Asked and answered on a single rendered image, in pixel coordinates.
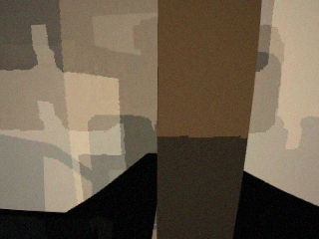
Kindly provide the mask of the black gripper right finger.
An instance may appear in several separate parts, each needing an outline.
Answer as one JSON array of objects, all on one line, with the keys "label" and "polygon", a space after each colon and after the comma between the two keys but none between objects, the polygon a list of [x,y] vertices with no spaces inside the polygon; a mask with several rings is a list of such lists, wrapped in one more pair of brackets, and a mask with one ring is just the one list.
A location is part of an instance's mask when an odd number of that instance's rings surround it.
[{"label": "black gripper right finger", "polygon": [[319,239],[319,206],[243,170],[232,239]]}]

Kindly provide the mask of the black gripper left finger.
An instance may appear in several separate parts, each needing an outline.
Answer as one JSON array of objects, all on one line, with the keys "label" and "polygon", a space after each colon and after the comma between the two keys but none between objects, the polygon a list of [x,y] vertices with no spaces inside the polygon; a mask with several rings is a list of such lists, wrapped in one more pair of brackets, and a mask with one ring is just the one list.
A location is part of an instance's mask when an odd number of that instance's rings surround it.
[{"label": "black gripper left finger", "polygon": [[0,239],[153,239],[157,155],[144,158],[68,212],[0,208]]}]

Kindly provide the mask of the long wooden rail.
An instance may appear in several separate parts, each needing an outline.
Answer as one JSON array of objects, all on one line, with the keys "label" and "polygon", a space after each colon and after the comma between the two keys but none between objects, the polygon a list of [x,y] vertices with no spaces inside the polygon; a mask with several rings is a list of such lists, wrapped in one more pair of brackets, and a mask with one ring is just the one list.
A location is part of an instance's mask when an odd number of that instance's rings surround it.
[{"label": "long wooden rail", "polygon": [[159,0],[157,239],[232,239],[262,0]]}]

